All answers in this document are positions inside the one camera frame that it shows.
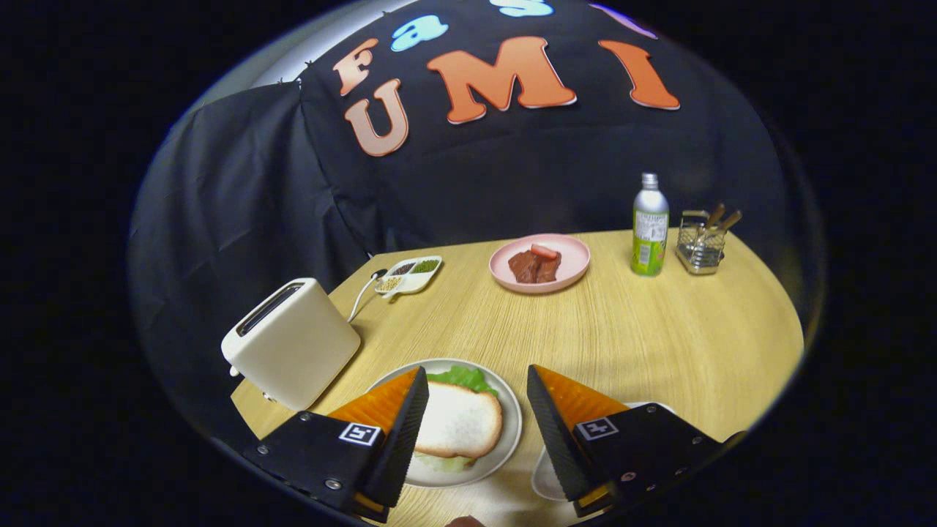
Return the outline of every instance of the toaster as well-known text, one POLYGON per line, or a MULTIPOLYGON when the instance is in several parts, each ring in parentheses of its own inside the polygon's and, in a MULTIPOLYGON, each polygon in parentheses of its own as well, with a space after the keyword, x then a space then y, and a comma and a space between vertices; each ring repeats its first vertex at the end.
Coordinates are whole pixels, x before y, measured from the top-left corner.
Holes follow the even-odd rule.
POLYGON ((361 337, 316 279, 293 279, 221 340, 231 376, 242 374, 294 412, 307 409, 358 351, 361 337))

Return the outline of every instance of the power cord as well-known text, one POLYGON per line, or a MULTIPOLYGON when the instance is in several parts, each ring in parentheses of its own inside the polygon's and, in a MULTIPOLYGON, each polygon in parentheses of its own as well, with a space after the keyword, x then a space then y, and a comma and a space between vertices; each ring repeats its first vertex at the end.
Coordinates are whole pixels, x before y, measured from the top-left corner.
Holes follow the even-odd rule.
POLYGON ((371 285, 371 282, 373 282, 376 279, 379 279, 380 277, 386 274, 387 274, 387 269, 380 269, 378 271, 375 271, 374 274, 371 275, 371 279, 367 281, 367 283, 362 288, 361 292, 358 293, 358 298, 356 298, 354 301, 354 308, 351 308, 351 315, 349 316, 349 319, 347 320, 347 322, 351 322, 351 319, 354 318, 355 313, 358 311, 358 303, 361 302, 361 297, 364 295, 364 292, 367 291, 367 288, 368 286, 371 285))

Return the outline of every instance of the pink plate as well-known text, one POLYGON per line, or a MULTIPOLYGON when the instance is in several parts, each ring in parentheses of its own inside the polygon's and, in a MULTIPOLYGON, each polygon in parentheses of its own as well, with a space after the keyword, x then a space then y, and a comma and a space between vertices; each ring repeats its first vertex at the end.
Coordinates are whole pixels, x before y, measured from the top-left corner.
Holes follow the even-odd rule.
POLYGON ((577 238, 566 234, 534 234, 518 238, 495 251, 488 262, 488 269, 495 280, 511 291, 538 294, 551 293, 568 287, 579 280, 588 269, 591 253, 588 246, 577 238), (539 244, 562 253, 557 269, 557 280, 546 283, 517 283, 508 260, 518 252, 530 249, 530 244, 539 244))

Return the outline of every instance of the wire basket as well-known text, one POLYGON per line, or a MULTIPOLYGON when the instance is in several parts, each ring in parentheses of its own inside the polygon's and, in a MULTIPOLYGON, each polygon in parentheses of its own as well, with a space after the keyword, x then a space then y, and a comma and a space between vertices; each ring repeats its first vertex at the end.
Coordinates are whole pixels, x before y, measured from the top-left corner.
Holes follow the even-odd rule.
POLYGON ((725 258, 725 231, 703 227, 709 219, 705 210, 685 210, 680 216, 680 230, 674 251, 687 272, 691 275, 711 275, 719 270, 719 262, 725 258))

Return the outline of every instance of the white plate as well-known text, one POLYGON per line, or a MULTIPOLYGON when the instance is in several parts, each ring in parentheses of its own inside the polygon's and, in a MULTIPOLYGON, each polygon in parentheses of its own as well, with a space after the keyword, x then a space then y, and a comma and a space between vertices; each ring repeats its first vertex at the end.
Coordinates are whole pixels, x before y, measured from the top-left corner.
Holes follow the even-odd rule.
POLYGON ((514 392, 508 384, 492 370, 456 358, 432 358, 401 366, 387 375, 384 375, 379 381, 371 385, 368 391, 418 366, 424 367, 426 373, 444 373, 449 371, 453 366, 480 369, 482 373, 484 373, 484 381, 498 391, 498 402, 501 403, 503 423, 501 425, 501 438, 495 445, 494 450, 489 452, 487 456, 476 459, 475 464, 466 471, 458 474, 437 472, 418 459, 411 458, 410 466, 407 470, 407 479, 405 479, 404 482, 413 487, 441 489, 474 483, 492 474, 511 457, 511 454, 513 454, 514 450, 517 448, 517 443, 520 442, 521 439, 521 405, 517 402, 517 396, 514 395, 514 392))
MULTIPOLYGON (((636 408, 642 404, 650 404, 650 402, 625 402, 623 404, 628 408, 636 408)), ((671 414, 677 415, 677 412, 674 412, 674 409, 666 404, 661 404, 659 402, 655 402, 654 404, 660 404, 663 408, 670 411, 671 414)), ((534 465, 533 475, 530 477, 530 485, 533 487, 533 491, 540 494, 542 498, 555 502, 566 501, 566 494, 563 494, 563 487, 559 484, 559 478, 557 478, 557 472, 553 468, 553 462, 550 461, 550 457, 546 454, 546 446, 541 450, 540 457, 537 458, 537 464, 534 465)))

